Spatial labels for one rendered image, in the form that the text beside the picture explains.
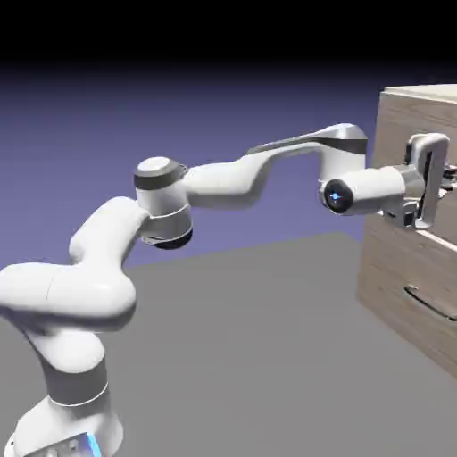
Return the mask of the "light wood drawer front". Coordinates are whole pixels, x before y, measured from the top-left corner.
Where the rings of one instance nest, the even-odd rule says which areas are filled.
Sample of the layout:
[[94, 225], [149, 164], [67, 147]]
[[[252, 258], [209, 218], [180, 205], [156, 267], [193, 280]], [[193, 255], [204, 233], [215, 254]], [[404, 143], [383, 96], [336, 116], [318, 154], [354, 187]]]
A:
[[411, 135], [430, 132], [450, 138], [447, 163], [455, 169], [455, 188], [440, 200], [430, 232], [457, 245], [457, 84], [385, 88], [379, 96], [370, 166], [402, 163]]
[[457, 323], [405, 293], [414, 285], [457, 305], [457, 246], [428, 232], [397, 228], [379, 215], [365, 219], [359, 302], [457, 379]]

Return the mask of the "light wood cabinet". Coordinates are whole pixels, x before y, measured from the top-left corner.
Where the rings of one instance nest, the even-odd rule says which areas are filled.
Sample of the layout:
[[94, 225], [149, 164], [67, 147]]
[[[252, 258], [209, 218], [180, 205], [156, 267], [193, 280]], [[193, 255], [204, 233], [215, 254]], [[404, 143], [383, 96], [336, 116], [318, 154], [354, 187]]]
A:
[[[440, 132], [457, 166], [457, 83], [387, 87], [379, 96], [374, 167], [401, 162], [414, 133]], [[365, 219], [359, 301], [457, 379], [457, 176], [425, 232]]]

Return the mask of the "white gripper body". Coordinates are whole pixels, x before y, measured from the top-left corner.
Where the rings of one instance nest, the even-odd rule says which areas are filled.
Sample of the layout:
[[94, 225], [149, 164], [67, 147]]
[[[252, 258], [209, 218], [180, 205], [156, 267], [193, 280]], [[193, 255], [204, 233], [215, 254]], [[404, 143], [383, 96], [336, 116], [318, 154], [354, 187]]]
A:
[[449, 137], [442, 133], [414, 134], [407, 143], [404, 161], [415, 169], [423, 182], [415, 229], [430, 229], [434, 224], [449, 143]]

